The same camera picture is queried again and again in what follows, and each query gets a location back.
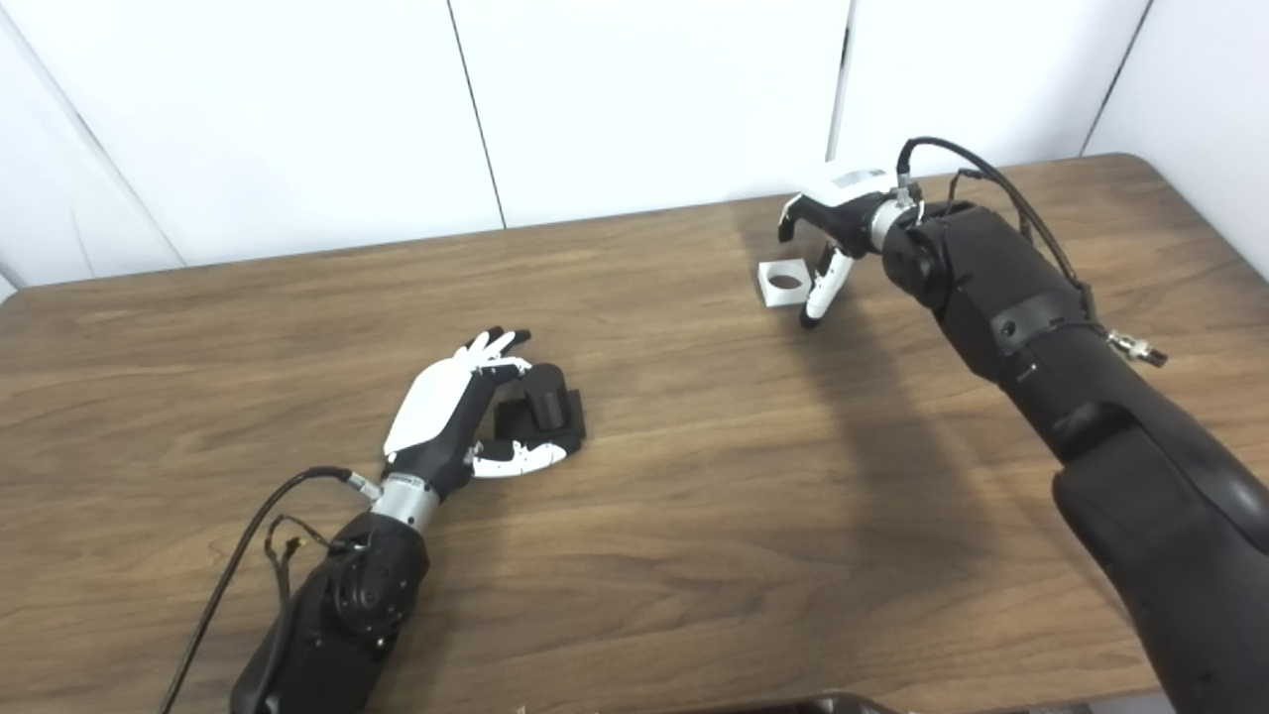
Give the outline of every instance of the electrical cable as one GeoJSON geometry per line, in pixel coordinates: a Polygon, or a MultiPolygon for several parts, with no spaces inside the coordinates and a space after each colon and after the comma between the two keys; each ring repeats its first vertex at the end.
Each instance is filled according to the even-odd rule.
{"type": "MultiPolygon", "coordinates": [[[[961,180],[961,176],[972,178],[975,180],[991,180],[990,178],[987,178],[986,174],[983,174],[980,170],[966,169],[966,167],[958,169],[956,175],[952,176],[952,181],[948,184],[948,199],[947,203],[943,205],[943,213],[940,213],[940,216],[945,217],[948,213],[952,212],[952,203],[956,200],[956,188],[957,183],[959,183],[961,180]]],[[[1020,232],[1023,237],[1027,238],[1027,242],[1034,243],[1036,238],[1034,236],[1032,236],[1030,222],[1027,219],[1027,216],[1023,214],[1023,209],[1016,203],[1014,203],[1014,208],[1018,209],[1018,232],[1020,232]]]]}
{"type": "Polygon", "coordinates": [[[303,545],[303,542],[298,538],[287,540],[287,545],[283,549],[282,557],[279,558],[277,552],[273,550],[273,534],[278,530],[278,525],[283,521],[291,521],[308,534],[308,538],[313,539],[319,545],[330,550],[335,548],[331,542],[322,538],[316,529],[308,524],[296,519],[294,516],[287,514],[279,514],[272,524],[269,524],[269,530],[264,534],[264,555],[273,564],[273,573],[278,580],[278,623],[273,629],[273,642],[269,643],[269,657],[265,659],[264,675],[260,677],[260,687],[255,692],[255,700],[247,709],[249,713],[255,713],[260,710],[261,699],[264,692],[269,691],[269,685],[278,673],[278,667],[282,666],[282,658],[286,656],[287,642],[291,635],[291,625],[294,620],[294,614],[291,609],[291,557],[296,554],[297,550],[303,545]]]}
{"type": "Polygon", "coordinates": [[[1018,186],[1015,186],[1013,181],[1005,176],[1005,174],[1000,172],[1000,169],[989,164],[986,159],[978,156],[977,153],[970,151],[968,148],[961,146],[959,143],[953,143],[945,138],[938,138],[934,136],[917,136],[915,138],[909,138],[907,142],[904,143],[904,148],[898,152],[898,160],[895,162],[895,172],[898,174],[901,179],[902,176],[907,176],[912,172],[911,169],[912,150],[923,145],[938,146],[940,148],[945,148],[947,151],[950,151],[961,156],[962,159],[973,164],[975,167],[982,171],[987,179],[1000,185],[1000,188],[1009,194],[1009,198],[1013,199],[1014,205],[1018,207],[1018,212],[1025,216],[1027,221],[1030,224],[1036,226],[1036,231],[1039,232],[1039,236],[1044,241],[1044,245],[1048,246],[1048,251],[1053,254],[1053,260],[1057,263],[1057,266],[1061,268],[1062,274],[1066,275],[1066,279],[1070,280],[1071,284],[1074,284],[1085,294],[1088,293],[1088,285],[1080,282],[1080,278],[1075,271],[1075,265],[1072,265],[1071,260],[1066,256],[1066,251],[1062,250],[1062,246],[1058,243],[1057,237],[1053,236],[1053,231],[1048,230],[1048,224],[1046,224],[1044,221],[1039,217],[1039,213],[1037,213],[1036,208],[1030,204],[1030,202],[1027,200],[1027,197],[1024,197],[1022,191],[1018,190],[1018,186]]]}
{"type": "MultiPolygon", "coordinates": [[[[216,609],[220,606],[221,599],[225,597],[225,591],[228,588],[230,580],[233,578],[233,572],[237,571],[239,563],[242,561],[242,555],[246,553],[247,547],[251,544],[251,539],[255,536],[255,531],[260,529],[260,524],[264,521],[264,517],[269,515],[269,511],[277,506],[278,501],[282,501],[283,496],[303,482],[317,478],[334,478],[346,483],[352,476],[353,472],[340,467],[313,467],[287,479],[286,483],[278,487],[277,491],[274,491],[269,498],[264,501],[260,509],[255,512],[255,516],[251,517],[246,530],[242,531],[242,538],[239,539],[239,544],[230,555],[228,563],[225,564],[225,572],[221,573],[221,580],[212,590],[212,596],[208,599],[207,606],[203,609],[203,614],[199,616],[198,624],[194,626],[194,634],[189,638],[189,644],[185,646],[185,653],[176,665],[176,672],[173,675],[171,684],[168,686],[168,694],[164,695],[162,704],[159,705],[159,714],[170,714],[173,705],[176,703],[176,695],[180,694],[180,686],[185,682],[185,675],[189,673],[189,666],[194,662],[194,654],[198,652],[199,644],[203,642],[203,635],[207,634],[207,628],[212,623],[212,616],[216,614],[216,609]]],[[[286,600],[283,600],[283,607],[286,607],[286,600]]]]}

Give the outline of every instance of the white robotic hand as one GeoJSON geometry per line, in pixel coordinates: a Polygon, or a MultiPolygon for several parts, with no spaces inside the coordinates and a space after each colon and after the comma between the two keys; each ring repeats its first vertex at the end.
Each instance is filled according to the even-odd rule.
{"type": "Polygon", "coordinates": [[[830,161],[806,181],[802,193],[784,204],[777,227],[780,242],[793,240],[798,221],[807,221],[829,236],[802,307],[802,326],[819,325],[855,260],[881,250],[873,233],[881,230],[884,237],[892,216],[887,216],[884,228],[878,226],[878,205],[893,203],[895,185],[895,176],[886,170],[849,170],[841,161],[830,161]]]}
{"type": "Polygon", "coordinates": [[[534,378],[533,365],[519,356],[505,355],[511,346],[528,339],[528,330],[491,327],[459,346],[453,356],[420,373],[383,444],[385,474],[419,478],[443,500],[472,477],[518,477],[544,469],[577,451],[581,448],[577,434],[552,434],[549,439],[525,434],[524,439],[475,441],[476,429],[497,387],[525,380],[528,392],[529,383],[556,378],[557,392],[565,394],[558,369],[542,365],[541,377],[534,378]]]}

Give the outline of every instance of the hole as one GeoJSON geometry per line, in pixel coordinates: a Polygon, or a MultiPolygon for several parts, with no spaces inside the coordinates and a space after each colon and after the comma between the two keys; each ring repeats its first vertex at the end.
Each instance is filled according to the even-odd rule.
{"type": "Polygon", "coordinates": [[[802,287],[802,280],[793,275],[766,275],[766,282],[780,289],[797,289],[802,287]]]}

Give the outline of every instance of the panel seam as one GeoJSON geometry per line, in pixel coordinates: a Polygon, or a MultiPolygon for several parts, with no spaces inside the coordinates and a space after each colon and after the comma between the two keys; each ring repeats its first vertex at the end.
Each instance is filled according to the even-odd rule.
{"type": "Polygon", "coordinates": [[[841,132],[841,113],[846,101],[846,62],[850,51],[850,28],[855,24],[855,8],[859,0],[853,0],[846,9],[846,29],[841,33],[841,58],[838,61],[838,85],[832,95],[832,117],[829,123],[829,143],[824,150],[824,160],[831,161],[838,155],[838,136],[841,132]]]}
{"type": "Polygon", "coordinates": [[[1155,6],[1155,0],[1146,0],[1146,8],[1141,11],[1141,19],[1137,20],[1137,28],[1132,30],[1132,39],[1128,41],[1128,47],[1123,51],[1123,57],[1119,58],[1119,66],[1114,70],[1114,76],[1110,77],[1110,86],[1107,88],[1105,95],[1101,98],[1101,105],[1098,107],[1098,113],[1093,117],[1093,124],[1089,127],[1089,133],[1084,137],[1084,143],[1080,145],[1080,156],[1089,150],[1089,142],[1093,141],[1093,132],[1098,129],[1098,123],[1101,122],[1101,113],[1107,110],[1107,104],[1110,103],[1110,94],[1114,93],[1114,88],[1119,84],[1119,75],[1123,74],[1124,65],[1128,63],[1128,56],[1132,55],[1132,48],[1137,44],[1137,36],[1141,34],[1141,28],[1146,24],[1146,16],[1150,15],[1150,9],[1155,6]]]}
{"type": "Polygon", "coordinates": [[[472,114],[476,117],[476,131],[480,133],[480,146],[485,151],[485,166],[489,169],[489,183],[494,186],[494,202],[497,203],[497,219],[506,228],[506,213],[503,212],[503,197],[497,191],[497,178],[494,175],[494,161],[489,157],[489,141],[485,140],[485,124],[480,120],[480,108],[476,105],[476,90],[472,89],[472,75],[467,70],[467,56],[463,55],[463,41],[458,37],[458,20],[454,19],[454,4],[445,0],[449,9],[449,24],[454,28],[454,44],[458,47],[458,61],[463,65],[463,80],[467,81],[467,96],[472,100],[472,114]]]}
{"type": "MultiPolygon", "coordinates": [[[[94,155],[94,157],[98,161],[98,165],[105,169],[107,174],[109,174],[115,186],[123,191],[127,199],[132,203],[133,208],[136,208],[141,213],[142,218],[146,221],[146,223],[148,223],[150,228],[159,235],[162,245],[171,252],[171,256],[176,260],[176,264],[180,265],[181,268],[187,266],[189,263],[187,263],[185,257],[180,254],[179,250],[176,250],[176,245],[171,241],[171,237],[168,235],[166,231],[162,230],[162,226],[159,224],[159,221],[155,219],[154,213],[150,212],[150,207],[146,205],[145,200],[141,199],[141,195],[137,193],[136,188],[132,186],[132,183],[127,179],[127,176],[123,175],[123,171],[119,170],[118,164],[114,162],[114,159],[105,150],[105,146],[103,146],[102,142],[96,138],[96,134],[93,133],[93,128],[88,126],[86,120],[84,120],[84,115],[80,114],[79,109],[76,109],[75,105],[71,103],[70,96],[67,96],[66,91],[62,90],[61,84],[58,84],[57,79],[53,77],[52,72],[48,71],[48,66],[44,65],[44,61],[39,58],[39,55],[36,53],[36,48],[32,47],[30,42],[27,41],[27,36],[22,33],[22,29],[18,28],[18,24],[13,22],[13,16],[9,15],[9,11],[3,5],[0,5],[0,30],[8,33],[9,37],[13,38],[13,42],[16,46],[18,52],[25,58],[27,65],[30,67],[33,72],[36,72],[36,76],[39,79],[41,84],[43,84],[44,89],[52,95],[53,101],[57,103],[57,107],[62,110],[62,114],[75,128],[75,132],[80,136],[84,143],[88,146],[89,152],[94,155]]],[[[86,249],[84,251],[84,257],[88,261],[89,273],[96,274],[96,270],[93,268],[93,261],[88,257],[86,249]]]]}

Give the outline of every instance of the black arm segment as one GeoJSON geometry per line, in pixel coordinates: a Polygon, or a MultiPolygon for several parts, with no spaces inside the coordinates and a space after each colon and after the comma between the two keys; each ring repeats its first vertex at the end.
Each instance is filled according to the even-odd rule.
{"type": "Polygon", "coordinates": [[[231,714],[357,714],[365,706],[414,613],[428,552],[410,528],[368,512],[332,544],[233,684],[231,714]],[[270,677],[279,626],[287,628],[286,656],[270,677]]]}
{"type": "Polygon", "coordinates": [[[1061,462],[1058,510],[1178,714],[1269,711],[1269,491],[1107,345],[1080,289],[1000,216],[929,214],[887,233],[886,273],[1061,462]]]}

